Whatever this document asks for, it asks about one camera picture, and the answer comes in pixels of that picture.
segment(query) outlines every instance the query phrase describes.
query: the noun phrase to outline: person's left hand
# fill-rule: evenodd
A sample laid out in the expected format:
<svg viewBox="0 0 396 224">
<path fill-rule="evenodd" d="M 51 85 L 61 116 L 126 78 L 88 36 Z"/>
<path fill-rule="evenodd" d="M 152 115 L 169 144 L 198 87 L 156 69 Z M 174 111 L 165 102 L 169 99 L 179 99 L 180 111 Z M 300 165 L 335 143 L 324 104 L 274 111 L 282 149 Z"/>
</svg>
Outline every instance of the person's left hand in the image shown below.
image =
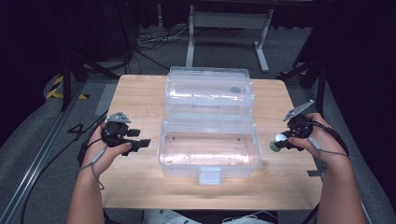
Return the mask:
<svg viewBox="0 0 396 224">
<path fill-rule="evenodd" d="M 93 170 L 97 176 L 104 172 L 117 156 L 119 156 L 123 152 L 128 151 L 128 149 L 130 149 L 132 146 L 131 143 L 124 143 L 116 147 L 108 147 L 102 140 L 102 129 L 104 126 L 105 124 L 102 123 L 92 134 L 90 141 L 87 145 L 90 147 L 87 149 L 84 157 L 84 162 L 81 165 L 81 167 L 89 165 L 92 162 L 92 159 L 98 154 L 98 152 L 105 148 L 105 152 L 99 158 L 99 160 L 95 164 L 92 164 Z"/>
</svg>

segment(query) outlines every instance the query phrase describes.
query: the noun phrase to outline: table top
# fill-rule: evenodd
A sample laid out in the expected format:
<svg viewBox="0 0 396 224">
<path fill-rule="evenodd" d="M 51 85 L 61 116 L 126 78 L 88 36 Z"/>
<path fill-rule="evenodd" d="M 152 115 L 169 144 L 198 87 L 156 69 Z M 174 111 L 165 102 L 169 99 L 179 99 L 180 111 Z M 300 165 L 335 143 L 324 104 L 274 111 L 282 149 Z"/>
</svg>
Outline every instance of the table top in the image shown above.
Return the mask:
<svg viewBox="0 0 396 224">
<path fill-rule="evenodd" d="M 139 209 L 305 210 L 317 205 L 322 182 L 307 171 L 317 167 L 307 151 L 273 152 L 269 143 L 287 130 L 282 121 L 293 108 L 280 80 L 252 79 L 256 95 L 253 118 L 262 150 L 262 165 L 248 178 L 223 178 L 218 186 L 202 186 L 198 178 L 168 177 L 157 159 L 165 116 L 166 76 L 125 75 L 120 78 L 108 114 L 122 111 L 151 139 L 128 157 L 117 157 L 100 180 L 104 207 Z"/>
</svg>

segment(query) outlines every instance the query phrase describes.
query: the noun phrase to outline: forearm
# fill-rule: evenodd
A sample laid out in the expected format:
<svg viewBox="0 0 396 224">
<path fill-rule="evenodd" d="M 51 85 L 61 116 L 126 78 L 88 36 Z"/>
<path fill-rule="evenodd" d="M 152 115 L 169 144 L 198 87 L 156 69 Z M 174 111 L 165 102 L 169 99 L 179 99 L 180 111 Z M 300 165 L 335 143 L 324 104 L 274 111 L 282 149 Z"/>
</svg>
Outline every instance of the forearm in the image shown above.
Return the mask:
<svg viewBox="0 0 396 224">
<path fill-rule="evenodd" d="M 83 169 L 76 180 L 67 223 L 104 223 L 102 194 L 91 167 Z"/>
<path fill-rule="evenodd" d="M 347 158 L 328 165 L 318 210 L 318 223 L 365 223 L 361 197 Z"/>
</svg>

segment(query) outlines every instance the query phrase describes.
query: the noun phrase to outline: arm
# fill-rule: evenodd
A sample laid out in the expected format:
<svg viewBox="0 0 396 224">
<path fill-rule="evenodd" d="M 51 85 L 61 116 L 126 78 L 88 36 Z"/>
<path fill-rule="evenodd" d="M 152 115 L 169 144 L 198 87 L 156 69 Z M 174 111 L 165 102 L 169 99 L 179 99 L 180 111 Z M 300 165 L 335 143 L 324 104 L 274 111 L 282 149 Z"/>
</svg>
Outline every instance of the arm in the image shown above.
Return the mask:
<svg viewBox="0 0 396 224">
<path fill-rule="evenodd" d="M 310 114 L 308 117 L 330 127 L 320 114 Z M 343 148 L 323 129 L 314 127 L 311 137 L 318 142 L 321 149 L 346 155 Z M 307 139 L 291 137 L 289 141 L 297 147 L 305 148 L 327 164 L 320 196 L 318 223 L 365 223 L 361 196 L 349 159 L 342 155 L 319 151 Z"/>
<path fill-rule="evenodd" d="M 97 139 L 101 139 L 102 127 L 98 127 L 93 133 L 89 144 Z M 104 172 L 122 152 L 127 151 L 130 144 L 122 144 L 117 147 L 106 147 L 106 144 L 100 140 L 94 142 L 85 155 L 80 172 L 73 190 L 72 199 L 69 206 L 66 223 L 105 223 L 102 205 L 102 194 L 99 182 L 95 176 Z M 105 149 L 100 159 L 91 164 L 92 159 L 99 151 Z"/>
</svg>

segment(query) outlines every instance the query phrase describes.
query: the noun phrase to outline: person's right hand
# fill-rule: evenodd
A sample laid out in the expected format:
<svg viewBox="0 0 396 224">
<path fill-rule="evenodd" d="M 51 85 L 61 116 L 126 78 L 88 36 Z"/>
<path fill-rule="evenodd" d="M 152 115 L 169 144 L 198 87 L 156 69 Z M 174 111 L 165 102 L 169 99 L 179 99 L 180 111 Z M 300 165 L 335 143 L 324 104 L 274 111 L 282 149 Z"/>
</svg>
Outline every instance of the person's right hand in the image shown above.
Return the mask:
<svg viewBox="0 0 396 224">
<path fill-rule="evenodd" d="M 326 127 L 331 128 L 331 126 L 326 122 L 326 120 L 323 119 L 323 117 L 319 113 L 308 114 L 307 116 L 312 121 L 316 121 Z M 344 149 L 338 144 L 338 142 L 331 135 L 326 133 L 322 128 L 314 126 L 310 137 L 312 137 L 319 144 L 320 149 L 346 155 Z M 344 156 L 341 155 L 327 153 L 324 151 L 319 152 L 319 150 L 312 146 L 307 138 L 290 137 L 289 142 L 297 147 L 305 148 L 314 157 L 321 159 L 329 165 L 346 159 Z"/>
<path fill-rule="evenodd" d="M 116 159 L 117 156 L 119 156 L 123 152 L 128 151 L 128 149 L 130 149 L 132 146 L 131 143 L 124 143 L 116 147 L 108 147 L 102 140 L 102 129 L 104 127 L 105 124 L 102 123 L 96 128 L 96 130 L 92 134 L 92 137 L 88 142 L 88 146 L 90 147 L 88 148 L 87 153 L 84 157 L 84 162 L 81 165 L 81 167 L 89 165 L 92 162 L 92 159 L 98 154 L 98 152 L 104 149 L 105 152 L 103 153 L 103 155 L 95 164 L 92 164 L 93 170 L 98 176 L 111 165 L 111 163 L 114 161 L 114 159 Z"/>
</svg>

